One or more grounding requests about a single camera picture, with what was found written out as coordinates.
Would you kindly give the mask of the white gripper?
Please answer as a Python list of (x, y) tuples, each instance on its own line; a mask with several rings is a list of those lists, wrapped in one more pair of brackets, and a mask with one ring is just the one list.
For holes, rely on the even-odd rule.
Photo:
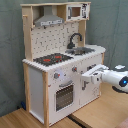
[(87, 83), (97, 84), (101, 82), (101, 76), (105, 70), (108, 70), (108, 67), (105, 65), (99, 64), (92, 69), (85, 72), (81, 79)]

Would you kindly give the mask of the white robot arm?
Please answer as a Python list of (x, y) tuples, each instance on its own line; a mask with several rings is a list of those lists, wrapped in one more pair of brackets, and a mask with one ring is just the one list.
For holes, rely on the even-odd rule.
[(113, 71), (99, 64), (83, 73), (81, 79), (92, 84), (106, 82), (113, 85), (116, 91), (128, 94), (128, 71)]

